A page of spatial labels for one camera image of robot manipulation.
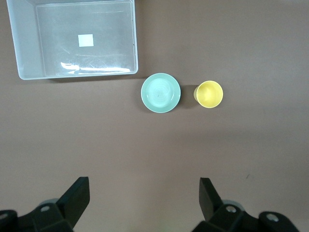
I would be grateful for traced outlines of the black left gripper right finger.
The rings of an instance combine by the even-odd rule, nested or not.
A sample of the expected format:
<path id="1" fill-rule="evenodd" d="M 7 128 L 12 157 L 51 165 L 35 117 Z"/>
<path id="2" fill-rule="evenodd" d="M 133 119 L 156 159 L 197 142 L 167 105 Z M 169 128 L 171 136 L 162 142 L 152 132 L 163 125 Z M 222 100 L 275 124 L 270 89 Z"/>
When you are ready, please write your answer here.
<path id="1" fill-rule="evenodd" d="M 285 215 L 264 211 L 258 218 L 234 203 L 224 202 L 209 178 L 200 178 L 199 205 L 204 216 L 195 232 L 297 232 Z"/>

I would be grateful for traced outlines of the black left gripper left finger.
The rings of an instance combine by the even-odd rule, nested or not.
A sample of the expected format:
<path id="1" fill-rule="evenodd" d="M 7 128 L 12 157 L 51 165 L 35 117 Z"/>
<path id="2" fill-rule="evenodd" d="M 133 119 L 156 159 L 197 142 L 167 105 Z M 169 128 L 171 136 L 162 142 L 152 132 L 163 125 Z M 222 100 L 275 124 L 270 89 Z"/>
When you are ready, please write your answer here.
<path id="1" fill-rule="evenodd" d="M 1 210 L 2 232 L 72 232 L 90 202 L 88 177 L 79 177 L 56 201 L 46 201 L 30 213 Z"/>

